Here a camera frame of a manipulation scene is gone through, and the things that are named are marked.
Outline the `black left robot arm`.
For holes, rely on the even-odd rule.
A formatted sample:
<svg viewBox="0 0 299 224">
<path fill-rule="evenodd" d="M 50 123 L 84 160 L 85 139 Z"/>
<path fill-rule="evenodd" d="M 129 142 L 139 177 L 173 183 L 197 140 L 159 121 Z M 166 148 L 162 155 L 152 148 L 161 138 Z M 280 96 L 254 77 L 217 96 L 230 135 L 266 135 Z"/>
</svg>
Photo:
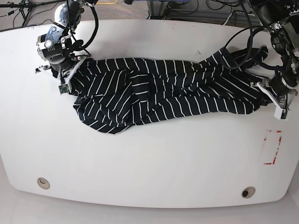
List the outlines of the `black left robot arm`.
<svg viewBox="0 0 299 224">
<path fill-rule="evenodd" d="M 287 119 L 299 85 L 299 16 L 291 16 L 289 12 L 297 5 L 291 0 L 250 0 L 249 5 L 261 25 L 249 26 L 250 36 L 243 50 L 246 54 L 234 67 L 236 72 L 231 74 L 230 85 L 245 94 L 244 98 L 253 103 L 254 110 L 273 103 L 274 116 Z M 281 56 L 281 66 L 263 62 L 267 48 L 252 48 L 254 36 L 265 29 L 271 35 L 274 50 Z"/>
</svg>

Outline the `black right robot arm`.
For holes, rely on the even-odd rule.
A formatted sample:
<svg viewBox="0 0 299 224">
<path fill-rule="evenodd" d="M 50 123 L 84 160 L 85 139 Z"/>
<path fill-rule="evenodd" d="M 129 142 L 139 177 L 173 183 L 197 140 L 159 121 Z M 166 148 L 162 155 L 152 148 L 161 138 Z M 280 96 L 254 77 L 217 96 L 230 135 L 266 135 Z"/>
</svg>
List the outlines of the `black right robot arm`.
<svg viewBox="0 0 299 224">
<path fill-rule="evenodd" d="M 85 60 L 92 58 L 87 47 L 93 42 L 99 28 L 96 3 L 96 0 L 67 0 L 56 9 L 54 23 L 49 31 L 37 39 L 37 53 L 48 64 L 36 68 L 36 73 L 51 70 L 60 94 L 72 91 L 72 77 Z M 84 5 L 90 7 L 95 21 L 94 31 L 86 43 L 74 37 Z"/>
</svg>

